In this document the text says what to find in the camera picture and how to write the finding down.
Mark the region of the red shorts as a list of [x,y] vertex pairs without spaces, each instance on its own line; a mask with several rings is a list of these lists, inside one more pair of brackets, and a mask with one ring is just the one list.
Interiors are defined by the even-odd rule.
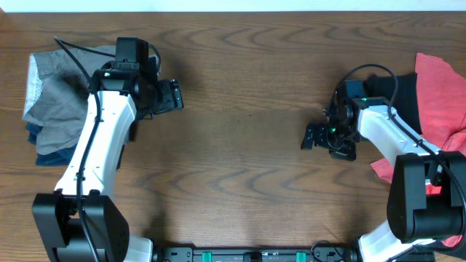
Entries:
[[465,77],[439,57],[417,53],[411,74],[398,76],[393,107],[443,151],[465,153]]

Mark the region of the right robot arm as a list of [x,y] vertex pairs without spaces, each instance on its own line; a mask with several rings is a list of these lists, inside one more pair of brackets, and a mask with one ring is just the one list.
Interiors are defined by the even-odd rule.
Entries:
[[355,144],[370,141],[392,165],[387,220],[358,238],[351,261],[397,261],[419,248],[465,236],[465,156],[445,152],[410,128],[385,98],[332,102],[327,122],[308,124],[302,149],[328,149],[353,161]]

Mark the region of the grey shorts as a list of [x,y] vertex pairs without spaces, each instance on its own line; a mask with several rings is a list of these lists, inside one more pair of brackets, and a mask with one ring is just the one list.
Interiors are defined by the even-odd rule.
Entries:
[[63,50],[30,54],[23,121],[41,127],[41,155],[75,146],[87,115],[87,79]]

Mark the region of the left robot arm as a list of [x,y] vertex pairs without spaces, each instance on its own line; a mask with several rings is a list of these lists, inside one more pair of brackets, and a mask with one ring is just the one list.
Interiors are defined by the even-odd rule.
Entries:
[[37,194],[33,218],[51,261],[151,261],[154,244],[130,233],[114,204],[114,180],[131,125],[183,108],[175,80],[98,69],[89,80],[87,117],[55,190]]

